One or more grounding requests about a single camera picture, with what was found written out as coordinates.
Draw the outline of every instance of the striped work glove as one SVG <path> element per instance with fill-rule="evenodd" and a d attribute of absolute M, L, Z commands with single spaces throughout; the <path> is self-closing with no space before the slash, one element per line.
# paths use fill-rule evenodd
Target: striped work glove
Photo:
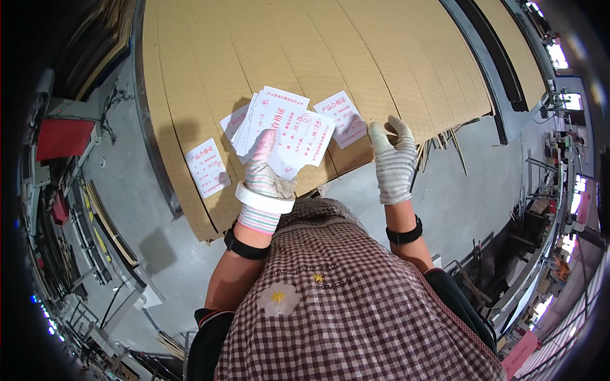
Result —
<path fill-rule="evenodd" d="M 267 159 L 269 159 L 275 144 L 275 137 L 276 132 L 272 129 L 264 130 L 261 133 L 256 152 L 246 169 L 245 186 L 247 189 L 264 196 L 291 199 L 295 191 L 296 179 L 285 180 L 276 175 L 267 165 Z M 257 232 L 272 235 L 278 226 L 280 216 L 243 205 L 237 221 Z"/>
<path fill-rule="evenodd" d="M 375 150 L 375 170 L 379 182 L 379 200 L 384 205 L 394 205 L 411 198 L 409 189 L 417 158 L 417 149 L 411 129 L 396 116 L 388 118 L 396 130 L 398 142 L 392 146 L 387 139 L 384 125 L 372 122 L 368 136 Z"/>

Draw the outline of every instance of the flower embroidery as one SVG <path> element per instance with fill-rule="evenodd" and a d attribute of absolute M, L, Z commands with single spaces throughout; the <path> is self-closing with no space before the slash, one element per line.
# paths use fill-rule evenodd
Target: flower embroidery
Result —
<path fill-rule="evenodd" d="M 274 283 L 260 292 L 257 305 L 264 308 L 269 316 L 290 315 L 299 304 L 301 295 L 296 292 L 293 285 Z"/>

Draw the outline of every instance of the concrete floor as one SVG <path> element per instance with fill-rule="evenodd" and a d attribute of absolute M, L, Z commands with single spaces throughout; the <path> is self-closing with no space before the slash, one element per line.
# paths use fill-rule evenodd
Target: concrete floor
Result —
<path fill-rule="evenodd" d="M 131 59 L 127 59 L 117 68 L 100 88 L 100 99 L 106 98 L 114 78 L 118 88 L 134 93 L 131 65 Z M 149 309 L 152 318 L 162 330 L 182 341 L 181 334 L 196 329 L 193 312 L 203 306 L 207 283 L 225 250 L 224 243 L 200 243 L 185 218 L 173 221 L 146 153 L 135 103 L 119 103 L 110 111 L 109 123 L 117 136 L 116 144 L 112 145 L 105 134 L 85 164 L 85 179 L 94 180 L 112 222 L 165 296 L 163 304 Z M 508 222 L 509 211 L 519 198 L 522 174 L 528 188 L 524 159 L 542 158 L 542 134 L 552 128 L 553 120 L 539 124 L 529 119 L 518 139 L 507 146 L 496 146 L 498 135 L 491 117 L 464 126 L 457 137 L 468 176 L 453 146 L 447 151 L 431 151 L 425 173 L 417 175 L 412 200 L 423 221 L 430 251 L 440 254 L 443 266 L 465 258 L 472 250 L 473 238 L 483 240 Z M 103 168 L 99 165 L 101 158 L 106 160 Z M 534 171 L 534 188 L 536 177 Z M 373 238 L 388 245 L 373 163 L 333 180 L 327 197 L 344 202 L 363 217 Z M 74 244 L 72 228 L 67 226 L 65 231 Z M 84 259 L 77 246 L 75 253 L 84 272 Z M 102 287 L 92 278 L 85 280 L 88 306 L 100 319 L 119 282 L 114 280 Z M 121 290 L 112 310 L 126 297 L 127 290 Z M 132 349 L 167 353 L 157 343 L 154 327 L 135 308 L 111 336 Z"/>

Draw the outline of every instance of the tape roll on wrist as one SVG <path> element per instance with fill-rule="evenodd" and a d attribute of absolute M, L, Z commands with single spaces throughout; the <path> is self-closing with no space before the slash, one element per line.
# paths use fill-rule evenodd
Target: tape roll on wrist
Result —
<path fill-rule="evenodd" d="M 295 199 L 278 199 L 253 192 L 246 188 L 243 181 L 237 183 L 235 197 L 249 207 L 280 215 L 292 212 L 292 207 L 295 205 Z"/>

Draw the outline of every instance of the plaid apron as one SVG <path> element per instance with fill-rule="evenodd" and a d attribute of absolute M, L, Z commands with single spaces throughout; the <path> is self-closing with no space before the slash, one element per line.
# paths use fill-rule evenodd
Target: plaid apron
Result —
<path fill-rule="evenodd" d="M 278 283 L 299 296 L 287 316 L 259 306 Z M 280 220 L 215 370 L 218 380 L 505 377 L 414 265 L 370 238 L 339 201 L 322 198 L 297 201 Z"/>

